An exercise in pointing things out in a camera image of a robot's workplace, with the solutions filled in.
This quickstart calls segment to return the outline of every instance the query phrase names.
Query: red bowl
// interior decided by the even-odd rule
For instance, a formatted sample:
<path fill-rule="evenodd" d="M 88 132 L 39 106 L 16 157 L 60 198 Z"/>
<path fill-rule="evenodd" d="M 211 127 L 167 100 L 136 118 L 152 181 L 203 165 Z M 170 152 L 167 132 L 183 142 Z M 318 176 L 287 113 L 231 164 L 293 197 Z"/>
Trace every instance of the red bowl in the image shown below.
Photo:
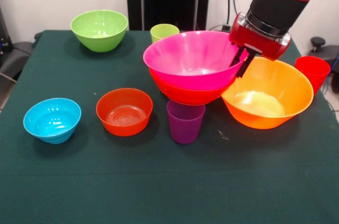
<path fill-rule="evenodd" d="M 157 77 L 157 75 L 152 71 L 152 69 L 149 69 L 149 72 L 155 84 L 158 86 L 158 88 L 163 94 L 165 94 L 170 100 L 174 102 L 188 106 L 206 105 L 212 101 L 215 101 L 229 86 L 227 85 L 222 89 L 205 91 L 181 89 L 162 81 L 159 77 Z"/>

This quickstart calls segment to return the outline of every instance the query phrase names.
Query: plastic cup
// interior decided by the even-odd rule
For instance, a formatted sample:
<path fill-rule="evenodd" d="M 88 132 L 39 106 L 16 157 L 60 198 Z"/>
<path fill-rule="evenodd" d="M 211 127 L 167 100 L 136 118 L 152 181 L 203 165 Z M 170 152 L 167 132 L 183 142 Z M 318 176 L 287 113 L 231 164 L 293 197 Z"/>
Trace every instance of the plastic cup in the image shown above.
<path fill-rule="evenodd" d="M 180 30 L 172 24 L 157 24 L 150 29 L 152 43 L 177 33 L 180 33 Z"/>
<path fill-rule="evenodd" d="M 326 61 L 315 56 L 299 57 L 296 60 L 296 68 L 311 82 L 314 95 L 316 95 L 331 71 L 331 67 Z"/>
<path fill-rule="evenodd" d="M 180 144 L 193 143 L 198 137 L 205 110 L 204 105 L 186 106 L 169 101 L 167 115 L 173 140 Z"/>

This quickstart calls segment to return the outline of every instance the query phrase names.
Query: bowl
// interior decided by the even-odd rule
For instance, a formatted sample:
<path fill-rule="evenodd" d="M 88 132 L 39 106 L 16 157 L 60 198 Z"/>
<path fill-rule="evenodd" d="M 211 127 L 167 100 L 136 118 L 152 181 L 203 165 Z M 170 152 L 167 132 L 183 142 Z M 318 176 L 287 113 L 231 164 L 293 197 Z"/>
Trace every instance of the bowl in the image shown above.
<path fill-rule="evenodd" d="M 76 16 L 70 28 L 89 50 L 108 52 L 121 42 L 127 25 L 128 19 L 117 11 L 96 10 Z"/>
<path fill-rule="evenodd" d="M 109 133 L 128 137 L 144 130 L 152 109 L 152 99 L 146 93 L 134 88 L 121 88 L 99 99 L 96 114 Z"/>
<path fill-rule="evenodd" d="M 67 98 L 51 98 L 30 108 L 24 119 L 25 130 L 50 144 L 65 142 L 75 131 L 81 117 L 80 106 Z"/>
<path fill-rule="evenodd" d="M 219 98 L 227 88 L 223 87 L 221 89 L 204 91 L 181 89 L 163 82 L 160 78 L 157 77 L 157 75 L 155 75 L 152 69 L 149 69 L 149 72 L 160 91 L 165 94 L 170 100 L 182 105 L 206 105 Z"/>
<path fill-rule="evenodd" d="M 192 31 L 161 39 L 144 52 L 144 62 L 165 83 L 187 90 L 216 90 L 228 86 L 248 56 L 230 67 L 238 47 L 229 34 Z"/>
<path fill-rule="evenodd" d="M 307 109 L 313 100 L 313 88 L 293 66 L 255 57 L 244 76 L 237 78 L 221 97 L 243 125 L 271 129 Z"/>

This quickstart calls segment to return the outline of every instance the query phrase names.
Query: pink bowl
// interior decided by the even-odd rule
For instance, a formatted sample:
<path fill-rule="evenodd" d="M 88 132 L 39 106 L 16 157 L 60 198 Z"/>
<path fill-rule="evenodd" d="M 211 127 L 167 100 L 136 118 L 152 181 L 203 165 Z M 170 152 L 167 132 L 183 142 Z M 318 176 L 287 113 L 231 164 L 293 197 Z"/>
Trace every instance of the pink bowl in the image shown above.
<path fill-rule="evenodd" d="M 228 33 L 192 31 L 159 40 L 144 52 L 145 64 L 165 83 L 189 90 L 216 90 L 231 84 L 248 53 L 229 67 L 238 51 Z"/>

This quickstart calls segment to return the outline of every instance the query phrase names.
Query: red cup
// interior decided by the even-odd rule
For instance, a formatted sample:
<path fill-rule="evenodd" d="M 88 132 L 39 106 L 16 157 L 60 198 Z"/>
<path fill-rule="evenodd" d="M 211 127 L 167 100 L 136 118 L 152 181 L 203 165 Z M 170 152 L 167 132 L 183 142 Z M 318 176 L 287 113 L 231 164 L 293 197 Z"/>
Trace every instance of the red cup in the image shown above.
<path fill-rule="evenodd" d="M 300 70 L 311 82 L 314 95 L 325 81 L 331 71 L 330 65 L 315 56 L 302 56 L 296 60 L 296 68 Z"/>

